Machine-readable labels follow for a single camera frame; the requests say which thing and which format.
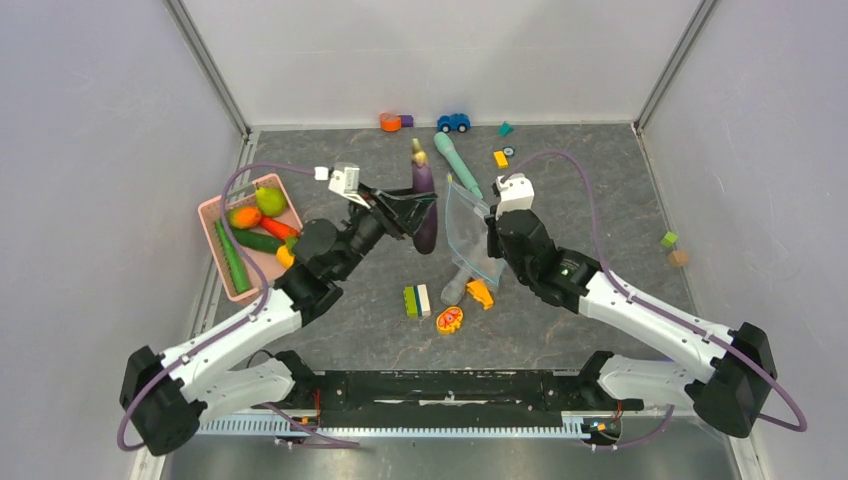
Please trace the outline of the light green toy bean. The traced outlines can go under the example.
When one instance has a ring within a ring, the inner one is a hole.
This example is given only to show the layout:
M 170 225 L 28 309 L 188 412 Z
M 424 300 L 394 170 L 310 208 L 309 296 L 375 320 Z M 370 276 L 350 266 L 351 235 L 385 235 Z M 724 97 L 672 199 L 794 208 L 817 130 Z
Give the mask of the light green toy bean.
M 221 243 L 226 263 L 230 269 L 234 292 L 237 295 L 243 294 L 252 288 L 244 262 L 237 252 L 234 244 L 229 239 L 220 219 L 215 221 L 214 227 L 217 237 Z

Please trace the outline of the mint green toy microphone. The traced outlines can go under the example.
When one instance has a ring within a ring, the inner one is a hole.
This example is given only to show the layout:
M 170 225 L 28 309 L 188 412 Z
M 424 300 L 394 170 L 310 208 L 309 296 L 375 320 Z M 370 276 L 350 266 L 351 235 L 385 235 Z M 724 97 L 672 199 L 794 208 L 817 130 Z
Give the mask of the mint green toy microphone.
M 453 143 L 449 135 L 444 132 L 437 132 L 433 137 L 433 141 L 437 151 L 445 158 L 445 160 L 451 166 L 463 186 L 471 193 L 473 193 L 476 197 L 482 199 L 483 192 L 480 189 L 477 180 L 471 173 L 464 160 L 461 158 L 460 154 L 457 152 L 455 144 Z

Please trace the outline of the dark green toy cucumber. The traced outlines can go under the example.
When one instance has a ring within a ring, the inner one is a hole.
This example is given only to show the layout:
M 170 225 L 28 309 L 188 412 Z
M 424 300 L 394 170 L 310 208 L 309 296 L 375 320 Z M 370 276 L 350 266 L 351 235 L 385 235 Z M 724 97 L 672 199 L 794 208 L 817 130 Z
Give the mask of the dark green toy cucumber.
M 275 254 L 284 245 L 283 241 L 272 235 L 261 234 L 251 230 L 235 229 L 232 231 L 232 234 L 237 243 L 242 247 L 263 253 Z

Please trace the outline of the green toy pear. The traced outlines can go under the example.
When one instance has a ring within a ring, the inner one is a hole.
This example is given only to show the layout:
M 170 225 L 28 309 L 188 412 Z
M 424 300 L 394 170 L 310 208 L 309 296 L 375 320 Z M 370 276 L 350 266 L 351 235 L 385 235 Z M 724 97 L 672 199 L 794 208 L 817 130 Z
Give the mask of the green toy pear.
M 259 187 L 255 196 L 256 206 L 265 217 L 280 216 L 289 207 L 286 195 L 279 188 Z

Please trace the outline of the yellow toy corn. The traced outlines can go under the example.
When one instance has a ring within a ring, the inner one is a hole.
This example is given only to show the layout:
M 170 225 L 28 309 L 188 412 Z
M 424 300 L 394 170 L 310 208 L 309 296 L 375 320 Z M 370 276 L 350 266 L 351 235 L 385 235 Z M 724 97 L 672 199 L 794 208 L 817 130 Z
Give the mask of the yellow toy corn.
M 292 252 L 292 248 L 296 245 L 296 243 L 296 237 L 289 237 L 284 240 L 282 245 L 276 250 L 276 260 L 284 269 L 291 268 L 296 260 L 296 257 Z

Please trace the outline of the yellow small brick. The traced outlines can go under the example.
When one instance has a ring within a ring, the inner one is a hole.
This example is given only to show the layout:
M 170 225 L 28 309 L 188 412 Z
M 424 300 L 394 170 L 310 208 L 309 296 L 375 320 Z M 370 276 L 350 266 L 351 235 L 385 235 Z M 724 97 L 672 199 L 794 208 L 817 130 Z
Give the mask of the yellow small brick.
M 493 153 L 494 161 L 499 169 L 505 169 L 509 167 L 509 162 L 503 151 L 495 151 Z

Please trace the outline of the clear zip top bag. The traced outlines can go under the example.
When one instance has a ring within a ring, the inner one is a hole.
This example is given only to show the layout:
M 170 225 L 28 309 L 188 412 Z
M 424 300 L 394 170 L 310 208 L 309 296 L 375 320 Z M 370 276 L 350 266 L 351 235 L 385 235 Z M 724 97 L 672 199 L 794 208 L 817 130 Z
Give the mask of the clear zip top bag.
M 471 278 L 497 290 L 506 267 L 503 259 L 488 254 L 489 205 L 466 189 L 452 175 L 447 176 L 444 210 L 445 233 L 452 261 Z

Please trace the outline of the lime green cube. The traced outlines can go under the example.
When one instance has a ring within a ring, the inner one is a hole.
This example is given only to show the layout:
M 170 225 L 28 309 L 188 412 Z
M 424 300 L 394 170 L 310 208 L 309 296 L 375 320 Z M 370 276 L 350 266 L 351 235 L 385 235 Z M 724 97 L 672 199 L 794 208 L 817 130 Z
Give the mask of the lime green cube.
M 678 235 L 672 231 L 668 231 L 660 240 L 660 244 L 668 249 L 674 249 L 678 240 Z

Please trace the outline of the teal triangle block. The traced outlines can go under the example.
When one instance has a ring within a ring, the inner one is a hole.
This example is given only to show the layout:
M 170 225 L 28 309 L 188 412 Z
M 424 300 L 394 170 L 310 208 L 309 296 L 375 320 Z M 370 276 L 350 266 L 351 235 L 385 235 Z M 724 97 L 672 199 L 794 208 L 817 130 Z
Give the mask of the teal triangle block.
M 514 131 L 514 127 L 510 123 L 503 122 L 498 129 L 498 135 L 500 137 L 505 137 L 505 136 L 509 135 L 510 133 L 512 133 L 513 131 Z

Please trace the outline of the orange toy wedge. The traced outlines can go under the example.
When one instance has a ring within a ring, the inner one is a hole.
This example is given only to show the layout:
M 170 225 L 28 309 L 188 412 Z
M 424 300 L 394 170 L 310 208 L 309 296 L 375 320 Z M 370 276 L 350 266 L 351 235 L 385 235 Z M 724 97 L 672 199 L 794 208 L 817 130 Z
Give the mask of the orange toy wedge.
M 494 306 L 492 294 L 486 283 L 481 279 L 470 280 L 466 284 L 466 291 L 475 301 L 481 304 L 484 310 L 489 310 Z

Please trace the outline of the green white brick stack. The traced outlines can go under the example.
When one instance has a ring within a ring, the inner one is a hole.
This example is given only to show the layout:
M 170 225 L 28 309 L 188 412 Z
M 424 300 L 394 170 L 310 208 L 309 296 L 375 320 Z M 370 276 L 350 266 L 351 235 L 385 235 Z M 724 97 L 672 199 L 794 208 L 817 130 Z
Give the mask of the green white brick stack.
M 425 284 L 405 287 L 403 299 L 405 312 L 409 318 L 427 318 L 431 315 L 431 304 Z

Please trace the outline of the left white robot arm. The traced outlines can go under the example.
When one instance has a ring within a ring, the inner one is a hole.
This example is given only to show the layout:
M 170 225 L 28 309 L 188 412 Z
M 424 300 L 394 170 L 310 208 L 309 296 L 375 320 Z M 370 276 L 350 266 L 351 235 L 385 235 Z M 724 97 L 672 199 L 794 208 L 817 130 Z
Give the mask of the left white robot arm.
M 347 279 L 386 235 L 413 236 L 435 207 L 436 194 L 411 189 L 380 190 L 361 184 L 348 205 L 348 220 L 305 223 L 293 246 L 292 266 L 236 315 L 162 353 L 145 346 L 130 355 L 119 403 L 120 449 L 133 426 L 154 456 L 171 453 L 211 420 L 262 403 L 306 405 L 313 379 L 281 360 L 250 369 L 234 365 L 264 345 L 327 313 L 341 298 Z

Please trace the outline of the grey toy microphone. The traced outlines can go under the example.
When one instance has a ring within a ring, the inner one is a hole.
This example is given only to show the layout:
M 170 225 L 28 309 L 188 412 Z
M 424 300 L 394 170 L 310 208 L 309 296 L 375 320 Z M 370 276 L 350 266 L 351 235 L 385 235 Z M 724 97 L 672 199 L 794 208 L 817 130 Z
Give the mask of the grey toy microphone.
M 473 279 L 472 270 L 467 266 L 459 267 L 454 276 L 443 287 L 440 300 L 445 306 L 457 305 L 466 292 L 467 283 Z

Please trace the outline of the orange green toy mango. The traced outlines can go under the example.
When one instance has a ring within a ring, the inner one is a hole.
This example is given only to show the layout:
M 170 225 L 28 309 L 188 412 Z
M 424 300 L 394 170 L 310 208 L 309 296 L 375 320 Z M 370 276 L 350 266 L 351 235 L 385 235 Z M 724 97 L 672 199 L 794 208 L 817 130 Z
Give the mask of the orange green toy mango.
M 261 210 L 256 206 L 241 206 L 229 210 L 226 220 L 233 229 L 248 230 L 259 225 L 263 218 Z

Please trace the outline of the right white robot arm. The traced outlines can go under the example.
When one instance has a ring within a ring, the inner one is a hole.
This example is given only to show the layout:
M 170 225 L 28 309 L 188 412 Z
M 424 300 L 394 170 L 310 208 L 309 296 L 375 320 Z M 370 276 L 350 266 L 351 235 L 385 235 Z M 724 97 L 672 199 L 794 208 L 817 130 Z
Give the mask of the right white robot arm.
M 577 382 L 585 405 L 602 408 L 621 399 L 690 406 L 726 435 L 750 435 L 777 379 L 764 330 L 701 320 L 627 285 L 597 260 L 556 246 L 530 210 L 490 213 L 484 221 L 489 254 L 504 259 L 544 303 L 617 328 L 674 363 L 595 353 Z

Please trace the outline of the yellow red round toy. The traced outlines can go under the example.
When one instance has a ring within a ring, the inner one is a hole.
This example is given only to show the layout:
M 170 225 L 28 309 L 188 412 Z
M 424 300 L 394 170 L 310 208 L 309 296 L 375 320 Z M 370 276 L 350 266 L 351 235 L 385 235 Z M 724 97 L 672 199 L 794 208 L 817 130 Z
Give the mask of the yellow red round toy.
M 462 326 L 463 319 L 463 310 L 458 306 L 450 306 L 438 315 L 437 330 L 441 334 L 453 334 Z

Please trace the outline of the orange half-round block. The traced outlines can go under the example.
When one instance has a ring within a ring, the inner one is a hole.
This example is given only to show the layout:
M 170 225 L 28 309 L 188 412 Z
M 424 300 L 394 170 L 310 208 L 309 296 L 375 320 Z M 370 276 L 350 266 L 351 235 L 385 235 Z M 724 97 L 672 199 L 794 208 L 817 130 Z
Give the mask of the orange half-round block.
M 383 112 L 378 117 L 380 128 L 384 132 L 397 132 L 403 128 L 403 121 L 399 115 Z

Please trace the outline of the tan wooden cube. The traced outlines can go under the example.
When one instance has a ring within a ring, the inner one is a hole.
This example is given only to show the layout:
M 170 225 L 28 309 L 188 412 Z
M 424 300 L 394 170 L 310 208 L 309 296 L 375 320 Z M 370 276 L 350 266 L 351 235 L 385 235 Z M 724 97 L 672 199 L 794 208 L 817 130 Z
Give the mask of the tan wooden cube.
M 672 250 L 667 256 L 669 264 L 674 268 L 683 268 L 689 264 L 690 256 L 682 249 Z

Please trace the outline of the blue toy car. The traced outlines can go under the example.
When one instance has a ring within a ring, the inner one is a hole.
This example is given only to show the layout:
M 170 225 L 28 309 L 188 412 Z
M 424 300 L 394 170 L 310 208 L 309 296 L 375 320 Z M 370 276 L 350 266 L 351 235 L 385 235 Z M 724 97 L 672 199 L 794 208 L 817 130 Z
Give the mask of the blue toy car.
M 437 120 L 437 129 L 443 133 L 452 131 L 464 133 L 471 127 L 470 118 L 465 113 L 445 114 Z

